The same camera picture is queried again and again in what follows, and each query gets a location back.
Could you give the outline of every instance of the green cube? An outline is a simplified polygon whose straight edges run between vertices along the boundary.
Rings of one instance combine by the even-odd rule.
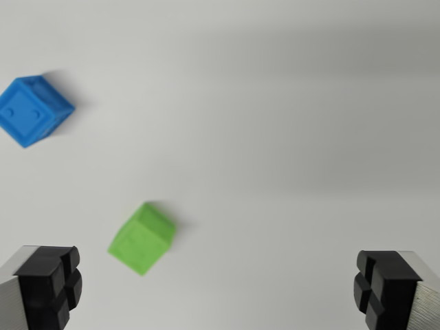
[[[174,224],[156,207],[145,203],[116,234],[109,253],[144,275],[170,248],[174,233]]]

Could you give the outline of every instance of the white table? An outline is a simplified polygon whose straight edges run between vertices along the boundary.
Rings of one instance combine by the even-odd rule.
[[[440,273],[438,1],[3,0],[0,89],[77,105],[0,131],[0,262],[76,245],[66,329],[363,330],[359,250]],[[107,254],[143,202],[175,214],[140,277]]]

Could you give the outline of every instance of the circular indentation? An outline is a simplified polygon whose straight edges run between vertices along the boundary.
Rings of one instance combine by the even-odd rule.
[[[34,116],[35,119],[39,119],[41,116],[41,113],[38,110],[32,110],[32,115]]]
[[[13,108],[6,108],[2,111],[2,114],[8,118],[14,117],[14,109]]]

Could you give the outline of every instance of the toy block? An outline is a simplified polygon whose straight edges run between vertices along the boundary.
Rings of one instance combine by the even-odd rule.
[[[170,248],[174,234],[174,224],[155,206],[145,203],[116,234],[109,253],[144,275]]]
[[[43,76],[17,78],[0,96],[0,126],[26,148],[49,136],[74,109]]]

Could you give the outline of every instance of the blue cube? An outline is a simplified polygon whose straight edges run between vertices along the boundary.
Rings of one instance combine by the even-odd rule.
[[[0,96],[0,126],[26,148],[49,136],[74,110],[43,76],[17,78]]]

